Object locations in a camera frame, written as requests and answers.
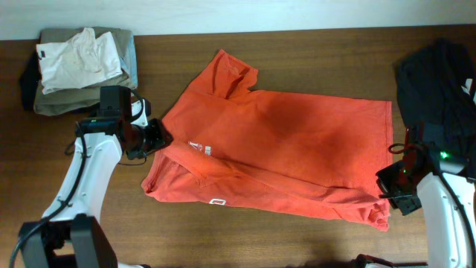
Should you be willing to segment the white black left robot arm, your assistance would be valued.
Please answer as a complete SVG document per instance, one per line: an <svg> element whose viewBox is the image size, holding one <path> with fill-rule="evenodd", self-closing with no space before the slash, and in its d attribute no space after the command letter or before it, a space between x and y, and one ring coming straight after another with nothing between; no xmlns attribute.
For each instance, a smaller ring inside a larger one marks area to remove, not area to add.
<svg viewBox="0 0 476 268"><path fill-rule="evenodd" d="M9 265L22 257L26 267L123 266L100 226L109 180L123 156L129 166L172 143L162 122L150 117L148 100L124 86L104 86L97 112L78 121L73 157L54 201L40 220L26 222Z"/></svg>

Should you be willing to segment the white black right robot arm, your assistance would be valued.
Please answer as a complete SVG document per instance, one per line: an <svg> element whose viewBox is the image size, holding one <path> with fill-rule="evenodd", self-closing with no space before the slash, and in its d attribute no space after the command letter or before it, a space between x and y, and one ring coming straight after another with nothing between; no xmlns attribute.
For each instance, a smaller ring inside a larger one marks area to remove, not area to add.
<svg viewBox="0 0 476 268"><path fill-rule="evenodd" d="M377 172L381 198L408 215L422 209L428 238L424 267L475 266L475 179L470 160L437 144L431 124L406 129L390 153L402 159Z"/></svg>

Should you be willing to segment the orange printed t-shirt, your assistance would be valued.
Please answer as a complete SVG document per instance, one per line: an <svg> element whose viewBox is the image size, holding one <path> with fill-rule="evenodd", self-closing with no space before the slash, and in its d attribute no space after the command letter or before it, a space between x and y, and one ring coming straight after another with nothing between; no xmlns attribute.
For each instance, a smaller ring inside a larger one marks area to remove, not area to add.
<svg viewBox="0 0 476 268"><path fill-rule="evenodd" d="M216 54L164 116L173 143L155 154L145 194L387 231L376 172L392 162L391 102L257 90L257 76Z"/></svg>

